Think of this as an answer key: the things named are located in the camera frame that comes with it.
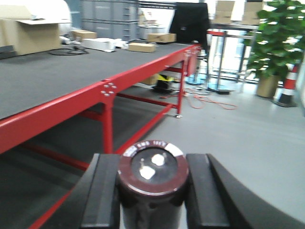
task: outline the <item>green leaves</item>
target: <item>green leaves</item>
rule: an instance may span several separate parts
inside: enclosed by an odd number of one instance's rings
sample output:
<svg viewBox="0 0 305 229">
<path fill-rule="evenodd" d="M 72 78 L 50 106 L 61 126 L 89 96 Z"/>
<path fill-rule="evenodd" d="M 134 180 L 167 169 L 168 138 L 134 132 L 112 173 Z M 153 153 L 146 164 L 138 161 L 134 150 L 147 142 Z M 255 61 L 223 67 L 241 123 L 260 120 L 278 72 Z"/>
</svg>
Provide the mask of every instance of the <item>green leaves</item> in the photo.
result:
<svg viewBox="0 0 305 229">
<path fill-rule="evenodd" d="M 270 16 L 270 12 L 269 11 L 265 11 L 265 10 L 260 10 L 257 12 L 257 16 L 260 18 L 260 19 L 265 19 L 265 18 L 269 18 Z"/>
<path fill-rule="evenodd" d="M 296 0 L 273 0 L 267 5 L 274 9 L 257 13 L 264 20 L 256 32 L 247 68 L 257 78 L 277 74 L 285 80 L 287 65 L 304 56 L 305 5 Z"/>
</svg>

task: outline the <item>traffic cone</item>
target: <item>traffic cone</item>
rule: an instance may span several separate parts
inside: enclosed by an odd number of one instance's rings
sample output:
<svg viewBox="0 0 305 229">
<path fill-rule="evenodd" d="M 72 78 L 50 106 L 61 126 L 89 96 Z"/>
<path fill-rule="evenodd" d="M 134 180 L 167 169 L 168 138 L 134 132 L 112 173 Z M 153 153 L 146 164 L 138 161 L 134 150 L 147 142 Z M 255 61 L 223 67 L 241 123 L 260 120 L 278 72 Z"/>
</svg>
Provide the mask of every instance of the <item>traffic cone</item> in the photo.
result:
<svg viewBox="0 0 305 229">
<path fill-rule="evenodd" d="M 293 102 L 293 95 L 295 92 L 295 82 L 297 78 L 297 66 L 295 65 L 292 71 L 289 72 L 285 82 L 282 95 L 275 104 L 282 107 L 294 107 L 296 103 Z"/>
</svg>

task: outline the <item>black chair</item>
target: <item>black chair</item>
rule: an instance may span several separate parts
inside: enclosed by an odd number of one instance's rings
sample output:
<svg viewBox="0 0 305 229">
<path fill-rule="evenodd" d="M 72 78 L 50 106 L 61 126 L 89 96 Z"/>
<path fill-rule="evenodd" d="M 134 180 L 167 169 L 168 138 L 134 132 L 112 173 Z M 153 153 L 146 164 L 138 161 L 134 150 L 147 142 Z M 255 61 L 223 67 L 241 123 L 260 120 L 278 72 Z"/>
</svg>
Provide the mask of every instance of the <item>black chair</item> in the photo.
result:
<svg viewBox="0 0 305 229">
<path fill-rule="evenodd" d="M 207 42 L 207 30 L 210 28 L 210 20 L 206 3 L 176 3 L 176 10 L 170 27 L 170 32 L 177 34 L 177 42 L 190 43 L 197 41 L 205 51 L 204 55 L 198 55 L 197 69 L 192 85 L 201 85 L 197 82 L 201 60 L 207 63 L 206 81 L 209 78 L 209 46 Z"/>
</svg>

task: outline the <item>white box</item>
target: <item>white box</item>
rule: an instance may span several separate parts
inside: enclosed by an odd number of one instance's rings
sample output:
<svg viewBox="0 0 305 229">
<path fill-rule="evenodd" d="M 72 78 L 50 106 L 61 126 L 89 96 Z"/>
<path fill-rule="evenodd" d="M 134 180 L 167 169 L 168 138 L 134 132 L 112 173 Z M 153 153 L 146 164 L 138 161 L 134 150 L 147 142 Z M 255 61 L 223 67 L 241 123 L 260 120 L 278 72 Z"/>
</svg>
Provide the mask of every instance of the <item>white box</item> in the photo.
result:
<svg viewBox="0 0 305 229">
<path fill-rule="evenodd" d="M 96 39 L 83 39 L 83 45 L 88 49 L 96 49 L 105 52 L 112 52 L 115 49 L 114 39 L 110 38 L 96 38 Z"/>
</svg>

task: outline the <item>gray storage bin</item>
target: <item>gray storage bin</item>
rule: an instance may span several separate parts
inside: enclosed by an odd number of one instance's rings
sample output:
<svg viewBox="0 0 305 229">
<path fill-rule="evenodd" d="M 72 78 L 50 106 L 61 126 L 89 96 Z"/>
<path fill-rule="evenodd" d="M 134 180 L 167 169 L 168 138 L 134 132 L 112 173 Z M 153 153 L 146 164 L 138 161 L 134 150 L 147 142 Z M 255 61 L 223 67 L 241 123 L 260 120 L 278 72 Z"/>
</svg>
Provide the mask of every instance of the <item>gray storage bin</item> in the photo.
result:
<svg viewBox="0 0 305 229">
<path fill-rule="evenodd" d="M 139 3 L 132 0 L 83 0 L 82 18 L 112 21 L 138 20 Z"/>
<path fill-rule="evenodd" d="M 82 18 L 93 19 L 94 18 L 94 1 L 81 1 Z"/>
<path fill-rule="evenodd" d="M 138 21 L 107 21 L 107 20 L 83 20 L 82 27 L 85 30 L 94 31 L 97 37 L 122 39 L 130 41 L 139 38 Z"/>
</svg>

